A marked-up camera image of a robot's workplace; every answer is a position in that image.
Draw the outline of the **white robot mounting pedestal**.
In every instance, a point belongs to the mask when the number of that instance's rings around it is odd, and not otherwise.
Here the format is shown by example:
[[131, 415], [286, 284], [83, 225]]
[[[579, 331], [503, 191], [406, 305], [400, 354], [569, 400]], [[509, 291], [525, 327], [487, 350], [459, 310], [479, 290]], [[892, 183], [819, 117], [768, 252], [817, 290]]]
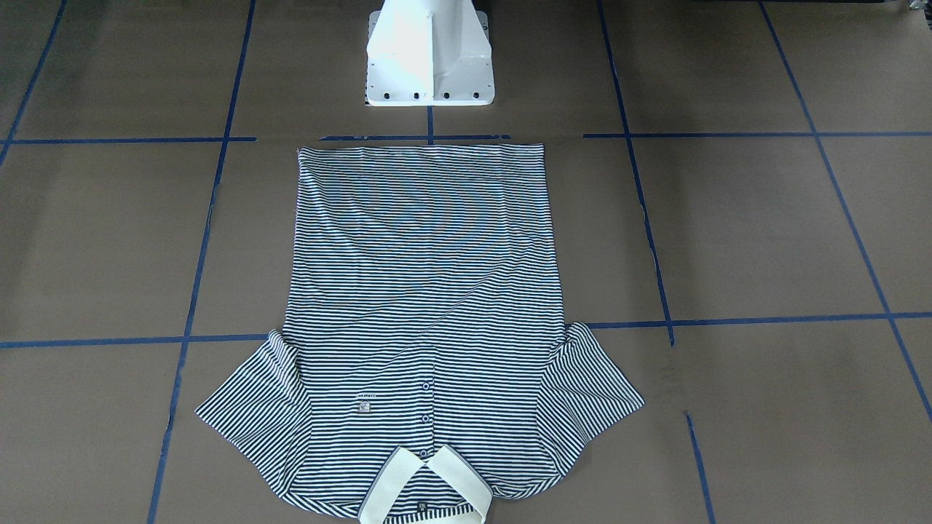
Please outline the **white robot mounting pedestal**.
[[368, 16], [370, 106], [489, 106], [495, 98], [489, 17], [475, 2], [385, 1]]

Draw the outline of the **blue white striped polo shirt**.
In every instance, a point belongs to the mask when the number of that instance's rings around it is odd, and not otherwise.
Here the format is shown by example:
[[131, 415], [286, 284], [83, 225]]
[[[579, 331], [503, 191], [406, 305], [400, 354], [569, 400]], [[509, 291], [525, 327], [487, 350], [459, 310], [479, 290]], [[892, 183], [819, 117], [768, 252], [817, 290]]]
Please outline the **blue white striped polo shirt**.
[[644, 404], [565, 321], [543, 145], [304, 147], [291, 278], [196, 414], [302, 510], [483, 523]]

